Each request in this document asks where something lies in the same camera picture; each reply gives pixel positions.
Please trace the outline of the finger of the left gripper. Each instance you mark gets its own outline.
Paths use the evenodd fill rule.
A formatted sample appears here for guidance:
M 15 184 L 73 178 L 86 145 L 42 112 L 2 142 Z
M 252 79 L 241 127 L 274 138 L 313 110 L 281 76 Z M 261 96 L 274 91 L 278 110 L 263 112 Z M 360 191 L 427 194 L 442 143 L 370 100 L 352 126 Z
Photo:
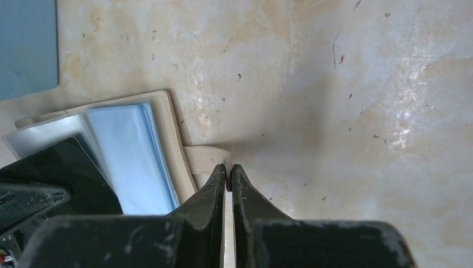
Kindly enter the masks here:
M 1 181 L 1 236 L 10 235 L 70 199 L 71 191 L 63 186 Z

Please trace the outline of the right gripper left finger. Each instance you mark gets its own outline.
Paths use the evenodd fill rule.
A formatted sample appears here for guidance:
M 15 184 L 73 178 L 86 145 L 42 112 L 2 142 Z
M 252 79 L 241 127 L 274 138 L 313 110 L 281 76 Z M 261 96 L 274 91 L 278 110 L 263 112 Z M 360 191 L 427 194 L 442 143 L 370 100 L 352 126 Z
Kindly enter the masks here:
M 57 216 L 34 232 L 19 267 L 221 267 L 226 168 L 165 216 Z

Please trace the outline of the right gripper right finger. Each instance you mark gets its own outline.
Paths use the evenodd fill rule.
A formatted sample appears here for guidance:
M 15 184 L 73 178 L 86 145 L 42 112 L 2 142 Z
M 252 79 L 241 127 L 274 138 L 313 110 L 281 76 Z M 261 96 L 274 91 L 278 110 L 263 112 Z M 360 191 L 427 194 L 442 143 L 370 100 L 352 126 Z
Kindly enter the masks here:
M 387 222 L 295 220 L 232 168 L 237 267 L 415 267 L 403 236 Z

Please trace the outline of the black credit card stack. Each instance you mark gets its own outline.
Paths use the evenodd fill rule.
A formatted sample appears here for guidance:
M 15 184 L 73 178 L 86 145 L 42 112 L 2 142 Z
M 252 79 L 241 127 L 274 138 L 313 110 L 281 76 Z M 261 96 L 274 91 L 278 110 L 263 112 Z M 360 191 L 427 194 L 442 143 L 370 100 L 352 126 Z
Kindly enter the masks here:
M 123 214 L 116 194 L 73 137 L 1 168 L 1 177 L 65 186 L 72 192 L 68 204 L 76 214 Z

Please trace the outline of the beige card holder wallet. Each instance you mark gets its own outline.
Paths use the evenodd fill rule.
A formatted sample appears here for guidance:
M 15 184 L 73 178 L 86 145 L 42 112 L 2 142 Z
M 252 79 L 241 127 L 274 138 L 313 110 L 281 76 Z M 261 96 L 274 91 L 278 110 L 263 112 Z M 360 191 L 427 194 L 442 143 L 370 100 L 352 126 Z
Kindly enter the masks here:
M 16 121 L 3 141 L 17 159 L 77 139 L 116 193 L 123 213 L 167 214 L 204 184 L 229 151 L 182 144 L 171 96 L 158 90 Z

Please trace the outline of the blue three-compartment box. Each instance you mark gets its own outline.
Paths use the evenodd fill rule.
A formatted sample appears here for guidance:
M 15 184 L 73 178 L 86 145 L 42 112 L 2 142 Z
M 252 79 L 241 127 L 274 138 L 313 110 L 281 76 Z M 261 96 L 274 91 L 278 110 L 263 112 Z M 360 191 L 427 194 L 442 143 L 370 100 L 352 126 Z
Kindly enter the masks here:
M 1 1 L 1 100 L 57 87 L 55 0 Z

